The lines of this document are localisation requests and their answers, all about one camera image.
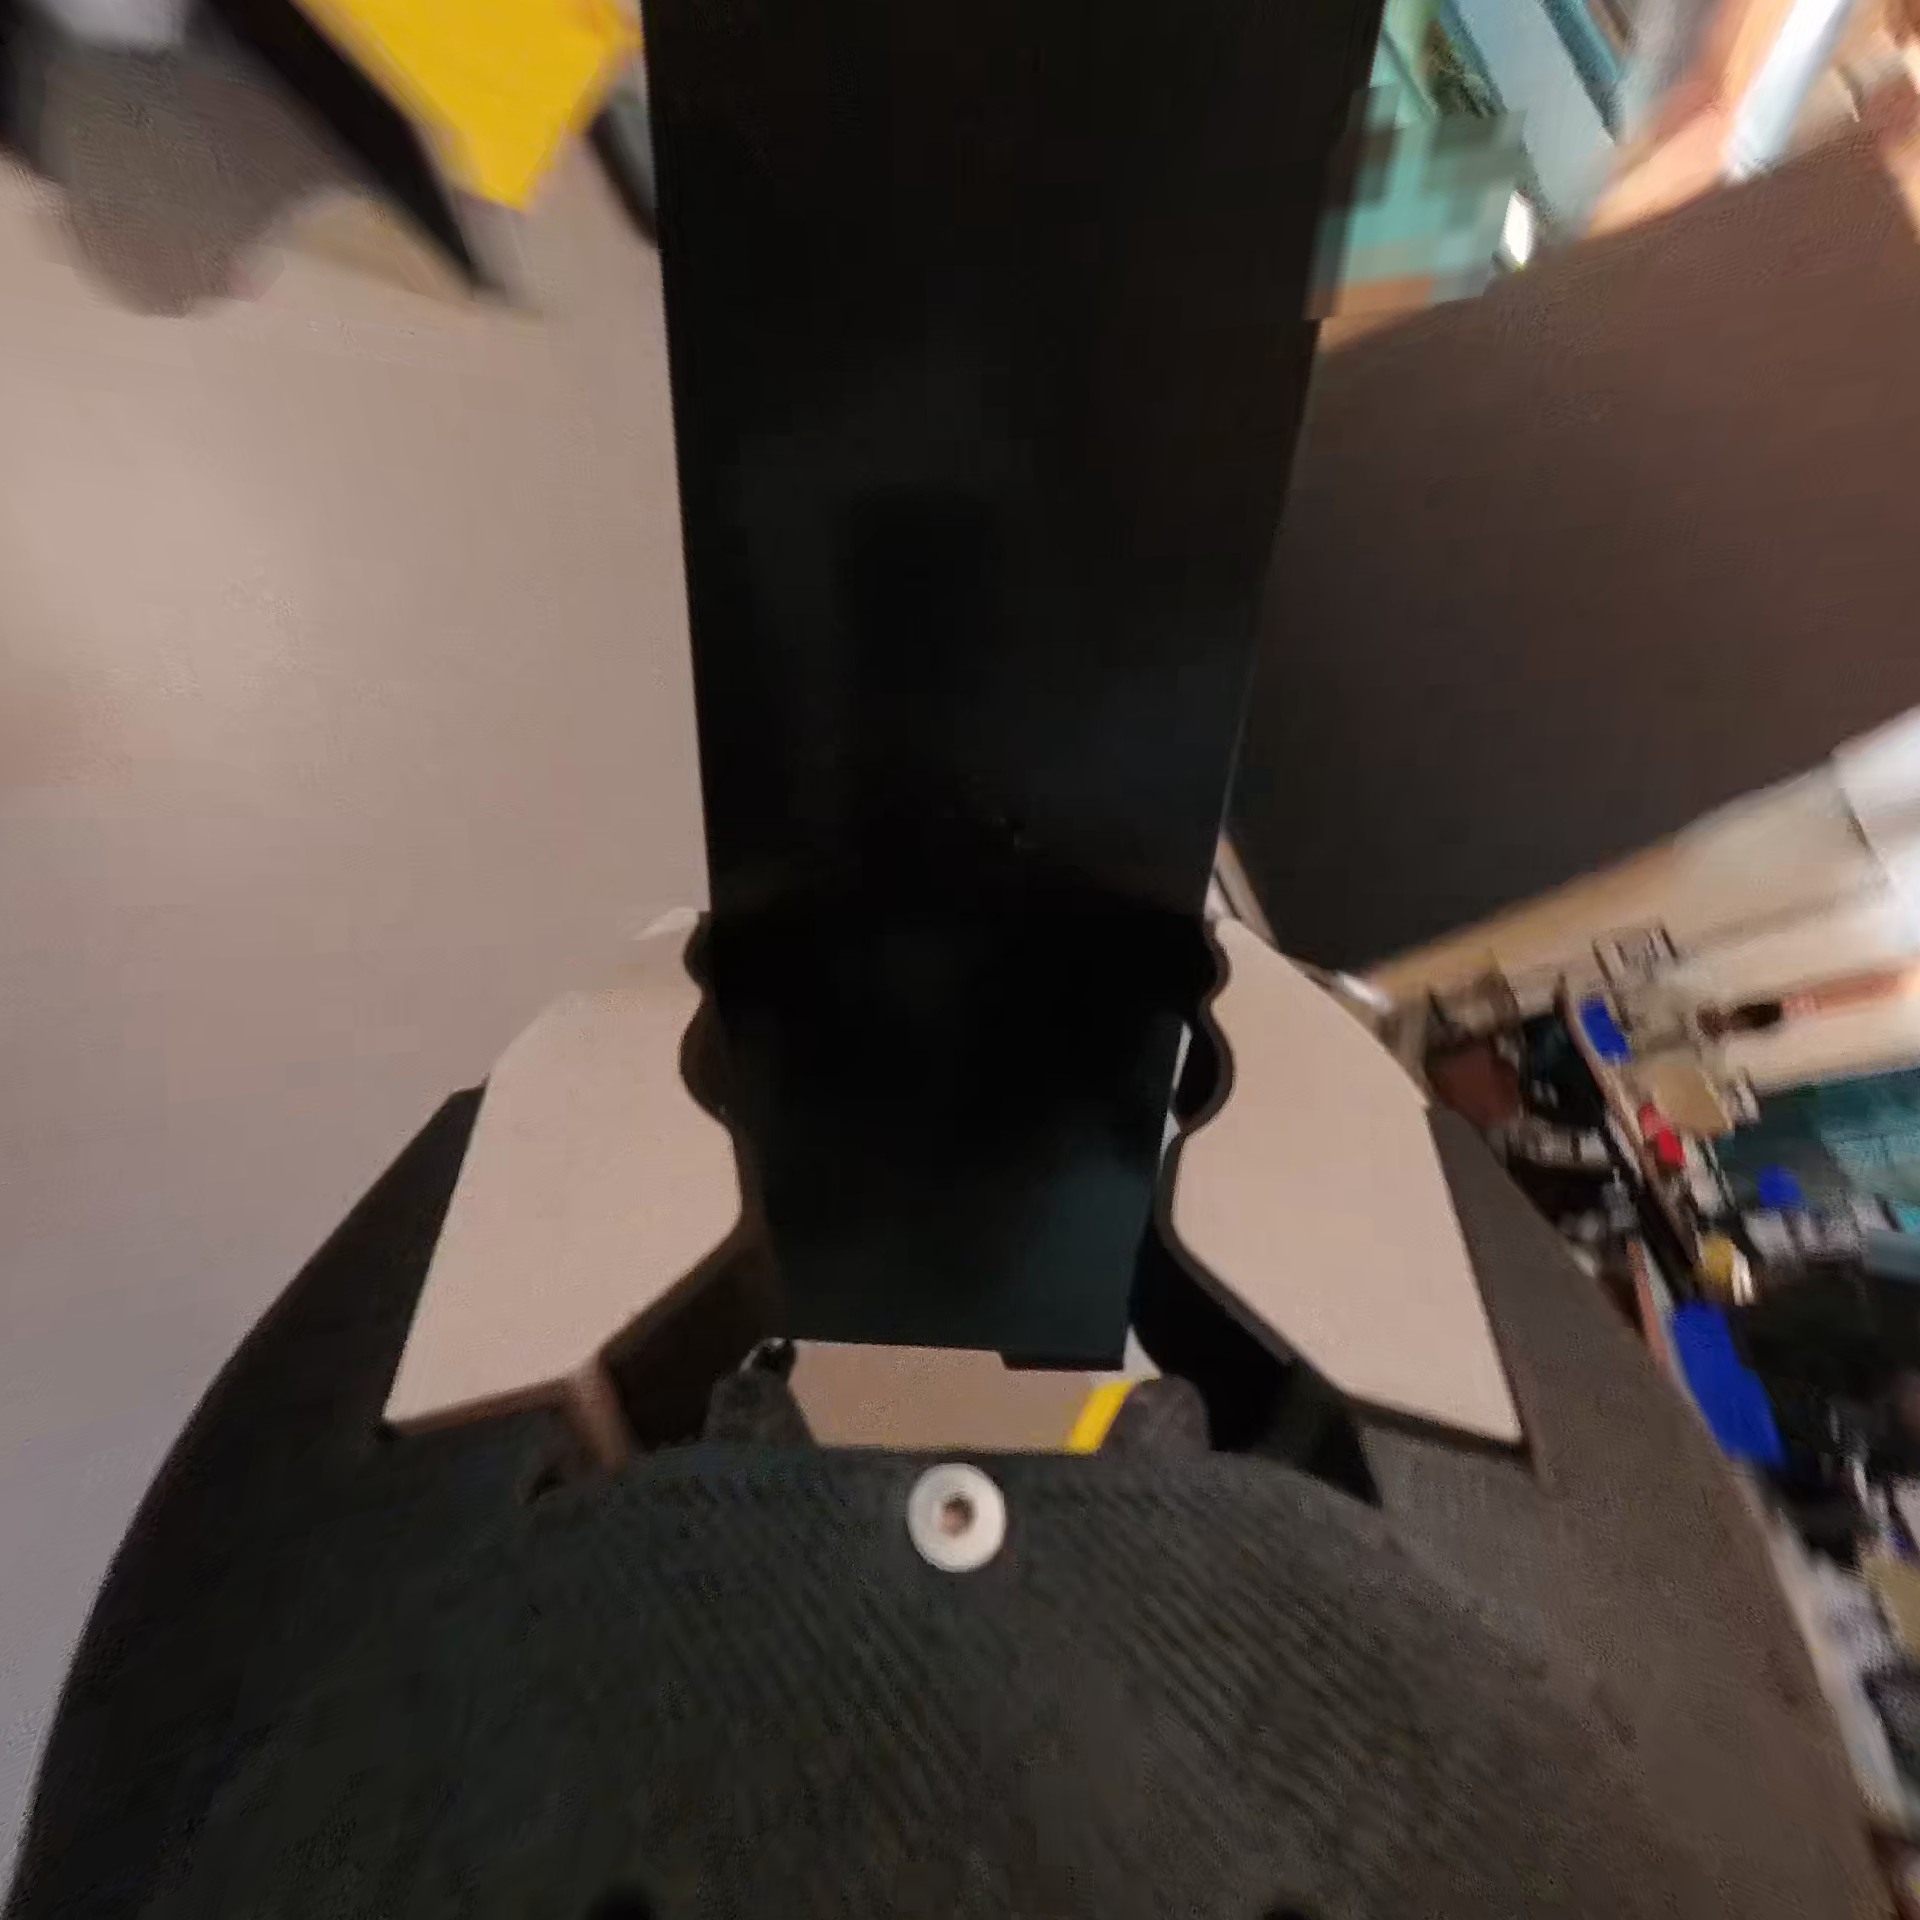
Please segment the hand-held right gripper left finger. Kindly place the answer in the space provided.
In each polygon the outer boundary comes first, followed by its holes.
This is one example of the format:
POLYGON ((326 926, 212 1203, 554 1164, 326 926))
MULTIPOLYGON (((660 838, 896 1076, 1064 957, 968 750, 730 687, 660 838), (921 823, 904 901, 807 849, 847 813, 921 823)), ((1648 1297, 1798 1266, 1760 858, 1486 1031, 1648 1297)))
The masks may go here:
POLYGON ((665 913, 496 1059, 384 1425, 704 1426, 773 1323, 759 1196, 727 1094, 700 1087, 701 935, 665 913))

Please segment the blue plastic bin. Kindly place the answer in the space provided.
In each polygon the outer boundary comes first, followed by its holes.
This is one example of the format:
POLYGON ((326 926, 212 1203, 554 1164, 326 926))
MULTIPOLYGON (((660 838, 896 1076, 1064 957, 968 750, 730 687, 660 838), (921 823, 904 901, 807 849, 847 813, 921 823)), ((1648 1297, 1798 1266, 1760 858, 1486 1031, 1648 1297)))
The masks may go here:
POLYGON ((1774 1403, 1740 1346, 1727 1310, 1680 1303, 1668 1316, 1668 1340, 1716 1449, 1754 1473, 1783 1470, 1786 1452, 1774 1403))

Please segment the grey desk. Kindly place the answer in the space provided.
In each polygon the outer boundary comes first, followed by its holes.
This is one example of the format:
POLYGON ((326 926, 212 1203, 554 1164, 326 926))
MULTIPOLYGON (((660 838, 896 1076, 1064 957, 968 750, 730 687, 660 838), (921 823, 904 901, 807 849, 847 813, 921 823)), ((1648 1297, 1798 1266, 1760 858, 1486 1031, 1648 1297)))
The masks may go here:
POLYGON ((655 253, 306 246, 146 317, 5 174, 5 1852, 236 1342, 554 996, 704 901, 655 253))

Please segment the black case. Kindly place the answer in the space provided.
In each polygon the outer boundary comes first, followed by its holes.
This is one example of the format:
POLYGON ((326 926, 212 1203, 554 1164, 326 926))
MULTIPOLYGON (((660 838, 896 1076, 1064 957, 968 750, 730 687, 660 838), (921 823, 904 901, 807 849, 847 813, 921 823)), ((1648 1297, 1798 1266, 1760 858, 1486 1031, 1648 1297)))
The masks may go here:
POLYGON ((642 6, 701 959, 790 1334, 1120 1355, 1378 11, 642 6))

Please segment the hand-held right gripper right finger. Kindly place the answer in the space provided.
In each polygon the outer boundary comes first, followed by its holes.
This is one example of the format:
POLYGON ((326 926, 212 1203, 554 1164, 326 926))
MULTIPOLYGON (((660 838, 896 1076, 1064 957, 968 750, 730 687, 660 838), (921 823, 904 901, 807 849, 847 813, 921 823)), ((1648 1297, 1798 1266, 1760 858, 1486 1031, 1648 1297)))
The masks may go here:
POLYGON ((1168 1140, 1159 1222, 1209 1298, 1344 1402, 1520 1444, 1426 1092, 1327 985, 1207 924, 1192 1049, 1214 1083, 1168 1140))

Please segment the yellow plastic bin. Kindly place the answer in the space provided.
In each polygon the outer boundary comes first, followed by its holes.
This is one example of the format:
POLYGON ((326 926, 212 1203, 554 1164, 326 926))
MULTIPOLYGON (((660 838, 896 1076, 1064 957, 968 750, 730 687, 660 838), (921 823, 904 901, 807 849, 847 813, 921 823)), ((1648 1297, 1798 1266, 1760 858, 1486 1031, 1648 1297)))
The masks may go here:
POLYGON ((636 2, 302 2, 473 198, 525 211, 640 55, 636 2))

